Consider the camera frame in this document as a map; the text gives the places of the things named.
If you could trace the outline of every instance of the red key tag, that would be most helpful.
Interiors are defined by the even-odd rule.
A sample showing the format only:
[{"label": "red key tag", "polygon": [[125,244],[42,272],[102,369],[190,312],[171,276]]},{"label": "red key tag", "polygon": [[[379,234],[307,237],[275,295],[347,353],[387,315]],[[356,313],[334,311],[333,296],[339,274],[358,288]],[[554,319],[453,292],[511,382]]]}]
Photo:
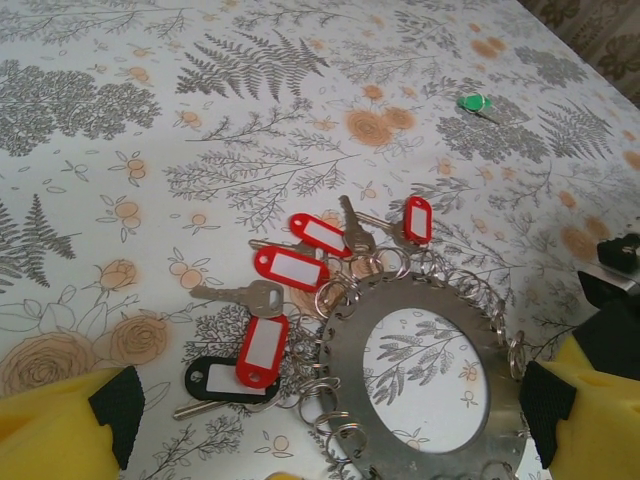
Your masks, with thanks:
[{"label": "red key tag", "polygon": [[344,232],[308,213],[296,213],[289,219],[291,232],[305,243],[321,248],[336,257],[349,257],[351,250],[344,244]]},{"label": "red key tag", "polygon": [[320,260],[280,247],[261,248],[253,265],[263,277],[305,292],[313,293],[329,281],[329,269]]},{"label": "red key tag", "polygon": [[268,319],[251,317],[236,363],[238,380],[251,388],[272,385],[278,378],[288,333],[289,321],[284,315]]},{"label": "red key tag", "polygon": [[409,197],[404,214],[404,235],[418,245],[431,241],[431,205],[424,198]]}]

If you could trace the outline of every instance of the black key tag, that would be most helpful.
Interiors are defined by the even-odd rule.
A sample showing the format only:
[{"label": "black key tag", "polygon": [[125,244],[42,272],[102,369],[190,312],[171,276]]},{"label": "black key tag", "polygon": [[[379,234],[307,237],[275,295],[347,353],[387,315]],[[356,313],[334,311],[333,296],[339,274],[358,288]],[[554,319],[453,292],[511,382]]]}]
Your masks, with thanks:
[{"label": "black key tag", "polygon": [[267,388],[251,388],[236,376],[237,358],[200,357],[187,368],[184,385],[197,400],[232,403],[263,403],[280,388],[280,377]]}]

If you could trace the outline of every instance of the circular metal key holder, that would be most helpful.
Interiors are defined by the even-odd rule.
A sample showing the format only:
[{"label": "circular metal key holder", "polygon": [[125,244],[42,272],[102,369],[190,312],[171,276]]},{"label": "circular metal key holder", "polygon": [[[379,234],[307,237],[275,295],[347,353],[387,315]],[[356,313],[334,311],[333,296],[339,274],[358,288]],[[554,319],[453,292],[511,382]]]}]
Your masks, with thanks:
[{"label": "circular metal key holder", "polygon": [[[421,274],[382,272],[361,279],[357,285],[345,285],[357,295],[327,315],[318,359],[323,366],[321,375],[340,379],[340,387],[330,391],[321,385],[318,388],[316,393],[327,413],[318,417],[314,428],[326,439],[326,454],[340,471],[353,464],[370,479],[516,479],[513,472],[526,442],[517,383],[522,364],[515,360],[522,352],[523,334],[518,332],[507,344],[504,302],[471,272],[439,271],[436,257],[430,253],[428,272],[423,255]],[[488,312],[481,308],[483,304]],[[485,372],[488,407],[483,423],[470,440],[450,452],[426,453],[406,445],[385,426],[367,393],[363,360],[369,336],[387,315],[411,307],[453,323],[475,348]],[[339,442],[347,457],[337,458],[331,452],[332,440]],[[496,465],[502,466],[499,472]]]}]

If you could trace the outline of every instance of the tablecloth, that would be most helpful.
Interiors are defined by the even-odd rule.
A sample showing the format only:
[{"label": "tablecloth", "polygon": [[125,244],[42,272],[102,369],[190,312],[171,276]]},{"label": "tablecloth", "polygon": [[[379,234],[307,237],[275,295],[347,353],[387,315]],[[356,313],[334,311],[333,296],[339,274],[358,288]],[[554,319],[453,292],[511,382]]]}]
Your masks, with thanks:
[{"label": "tablecloth", "polygon": [[[432,247],[504,296],[531,358],[593,313],[576,268],[637,215],[638,111],[515,0],[5,0],[0,44],[1,393],[136,365],[123,479],[338,478],[295,409],[171,418],[185,363],[237,354],[248,319],[189,290],[257,278],[247,241],[296,242],[291,214],[428,199]],[[456,107],[476,92],[499,125]],[[364,372],[398,438],[445,451],[486,392],[432,317],[385,319]],[[550,478],[535,456],[521,479]]]}]

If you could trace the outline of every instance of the steel ring plate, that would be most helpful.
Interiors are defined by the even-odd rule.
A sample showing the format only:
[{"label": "steel ring plate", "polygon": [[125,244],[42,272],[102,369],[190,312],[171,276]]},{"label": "steel ring plate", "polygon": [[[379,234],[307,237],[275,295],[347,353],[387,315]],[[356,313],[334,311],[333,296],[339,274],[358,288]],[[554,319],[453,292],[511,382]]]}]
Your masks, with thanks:
[{"label": "steel ring plate", "polygon": [[[362,280],[362,297],[358,308],[348,320],[336,316],[338,307],[327,321],[335,331],[333,338],[325,338],[329,353],[320,352],[320,362],[329,366],[328,374],[340,378],[338,406],[321,395],[327,410],[346,411],[352,421],[362,425],[368,436],[368,446],[353,464],[361,472],[373,466],[384,480],[429,480],[437,478],[481,479],[488,462],[510,464],[516,471],[526,439],[519,437],[522,430],[518,383],[511,379],[507,351],[498,345],[482,311],[459,298],[457,290],[449,285],[432,288],[409,275],[393,282],[381,282],[375,293],[368,285],[377,283],[380,274]],[[487,381],[488,411],[475,435],[456,450],[445,453],[419,452],[398,439],[376,413],[364,383],[364,349],[374,327],[390,313],[404,308],[421,308],[440,315],[466,335],[482,363]],[[329,420],[336,431],[340,419]],[[337,436],[345,452],[357,445],[349,438]]]}]

